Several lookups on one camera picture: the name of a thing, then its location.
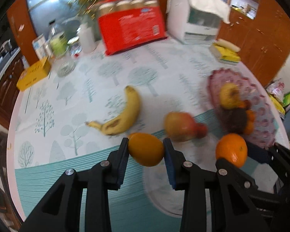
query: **orange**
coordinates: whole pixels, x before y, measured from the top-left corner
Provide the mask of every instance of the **orange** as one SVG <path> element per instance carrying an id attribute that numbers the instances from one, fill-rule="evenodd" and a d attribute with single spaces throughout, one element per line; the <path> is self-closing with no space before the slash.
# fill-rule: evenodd
<path id="1" fill-rule="evenodd" d="M 128 150 L 136 162 L 146 167 L 160 163 L 164 156 L 164 146 L 158 138 L 147 133 L 133 133 L 129 138 Z"/>
<path id="2" fill-rule="evenodd" d="M 247 110 L 246 114 L 247 114 L 248 120 L 254 122 L 254 120 L 256 119 L 256 115 L 255 115 L 254 111 Z"/>
<path id="3" fill-rule="evenodd" d="M 236 167 L 242 167 L 247 159 L 247 145 L 238 134 L 223 136 L 216 146 L 216 159 L 225 158 Z"/>
<path id="4" fill-rule="evenodd" d="M 246 104 L 244 101 L 240 102 L 240 105 L 238 106 L 239 108 L 246 108 Z"/>
<path id="5" fill-rule="evenodd" d="M 252 121 L 248 121 L 246 128 L 244 130 L 244 134 L 250 135 L 254 131 L 254 123 Z"/>

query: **table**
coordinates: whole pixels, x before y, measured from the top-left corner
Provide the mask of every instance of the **table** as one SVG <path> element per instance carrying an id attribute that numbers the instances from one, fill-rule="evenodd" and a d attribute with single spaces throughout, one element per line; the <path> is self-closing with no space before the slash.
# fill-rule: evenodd
<path id="1" fill-rule="evenodd" d="M 163 118 L 170 111 L 190 112 L 197 121 L 208 125 L 206 138 L 174 143 L 174 147 L 201 168 L 216 171 L 214 151 L 224 133 L 209 103 L 208 75 L 220 67 L 231 68 L 249 77 L 264 95 L 266 92 L 244 64 L 219 63 L 208 47 L 182 45 L 168 38 L 106 57 L 100 43 L 91 55 L 79 58 L 67 77 L 59 78 L 51 72 L 20 93 L 9 129 L 7 174 L 21 217 L 29 215 L 65 169 L 91 168 L 118 149 L 129 133 L 152 133 L 163 139 Z M 85 121 L 105 122 L 121 112 L 127 84 L 136 86 L 142 97 L 135 125 L 114 137 L 86 127 Z M 270 99 L 268 103 L 279 125 L 276 140 L 289 147 L 279 115 Z M 268 165 L 248 158 L 242 169 L 256 179 L 259 189 L 272 191 L 277 175 Z M 178 231 L 183 192 L 171 189 L 164 161 L 145 168 L 129 158 L 124 184 L 118 192 L 109 191 L 109 205 L 113 231 Z"/>

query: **white cloth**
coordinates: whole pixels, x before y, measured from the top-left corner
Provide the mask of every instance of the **white cloth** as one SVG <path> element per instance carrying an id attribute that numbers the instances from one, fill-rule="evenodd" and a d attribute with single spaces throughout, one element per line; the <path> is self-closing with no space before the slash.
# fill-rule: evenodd
<path id="1" fill-rule="evenodd" d="M 230 10 L 228 4 L 223 0 L 189 0 L 190 6 L 196 10 L 212 13 L 219 16 L 226 24 L 229 24 Z M 167 13 L 169 12 L 171 0 L 167 2 Z"/>

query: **red package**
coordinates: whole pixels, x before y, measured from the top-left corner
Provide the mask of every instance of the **red package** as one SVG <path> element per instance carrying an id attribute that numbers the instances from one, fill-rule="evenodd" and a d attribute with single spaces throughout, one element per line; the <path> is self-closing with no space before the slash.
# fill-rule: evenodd
<path id="1" fill-rule="evenodd" d="M 101 16 L 98 21 L 106 55 L 167 37 L 159 7 L 113 12 Z"/>

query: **pink plate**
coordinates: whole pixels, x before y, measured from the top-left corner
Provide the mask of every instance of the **pink plate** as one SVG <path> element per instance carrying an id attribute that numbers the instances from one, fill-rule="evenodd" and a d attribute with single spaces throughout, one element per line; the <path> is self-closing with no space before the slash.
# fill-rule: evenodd
<path id="1" fill-rule="evenodd" d="M 208 92 L 211 103 L 215 112 L 225 128 L 223 122 L 222 109 L 219 102 L 219 92 L 225 83 L 232 82 L 236 84 L 240 90 L 241 100 L 251 101 L 251 110 L 255 112 L 254 132 L 250 135 L 242 135 L 242 137 L 261 147 L 270 147 L 275 141 L 275 118 L 271 112 L 270 105 L 266 103 L 266 96 L 261 95 L 257 86 L 252 84 L 249 78 L 243 77 L 239 72 L 230 69 L 214 70 L 212 75 L 208 77 Z"/>

